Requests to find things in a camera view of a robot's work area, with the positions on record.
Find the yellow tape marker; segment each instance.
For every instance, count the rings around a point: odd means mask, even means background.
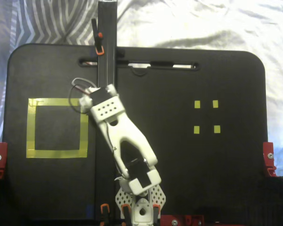
[[[195,108],[200,108],[200,100],[195,100]]]
[[[194,126],[194,134],[200,133],[200,126]]]
[[[71,103],[78,106],[78,98]],[[35,121],[37,106],[69,106],[68,98],[30,98],[27,109],[26,157],[27,158],[87,158],[88,116],[81,114],[79,150],[35,150]]]
[[[213,108],[218,108],[218,100],[213,100]]]
[[[214,126],[214,133],[221,133],[220,126]]]

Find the yellow square tape outline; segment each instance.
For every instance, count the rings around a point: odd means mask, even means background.
[[[72,98],[71,103],[78,106],[78,98]],[[27,109],[27,158],[87,158],[88,147],[88,116],[80,117],[80,147],[79,150],[35,150],[35,121],[37,106],[69,106],[68,98],[30,98]]]

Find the yellow tape square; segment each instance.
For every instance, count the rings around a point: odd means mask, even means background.
[[[220,126],[214,126],[214,133],[221,133]]]
[[[218,108],[218,100],[213,100],[213,108]]]
[[[194,126],[194,134],[200,133],[200,126]]]
[[[74,106],[78,99],[72,98]],[[69,106],[68,98],[30,98],[27,109],[26,157],[27,158],[87,158],[88,116],[80,117],[80,147],[78,150],[35,150],[35,121],[37,106]]]
[[[200,108],[200,100],[195,100],[195,108]]]

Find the black vertical pole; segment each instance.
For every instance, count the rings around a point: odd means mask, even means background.
[[[103,34],[105,54],[98,57],[98,87],[115,84],[117,49],[117,0],[99,0],[98,30]],[[96,136],[95,219],[100,220],[100,206],[110,206],[113,218],[115,208],[115,162],[104,137]]]
[[[98,59],[98,86],[115,83],[117,51],[117,1],[99,0],[99,32],[103,34],[105,54]]]

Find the wire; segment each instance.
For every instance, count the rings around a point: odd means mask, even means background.
[[[77,110],[77,109],[72,105],[72,103],[71,103],[72,90],[73,90],[74,88],[77,89],[77,87],[78,87],[78,85],[73,85],[73,86],[71,87],[71,89],[70,89],[70,91],[69,91],[69,94],[68,94],[68,103],[69,103],[70,107],[71,107],[75,112],[80,113],[80,114],[87,114],[87,113],[89,112],[89,110],[86,111],[86,112],[81,112],[81,111]]]
[[[75,80],[81,80],[81,81],[84,81],[84,82],[87,82],[89,84],[91,84],[94,88],[97,88],[97,86],[90,80],[88,79],[84,79],[84,78],[75,78],[72,80],[71,84],[74,86],[75,85]]]

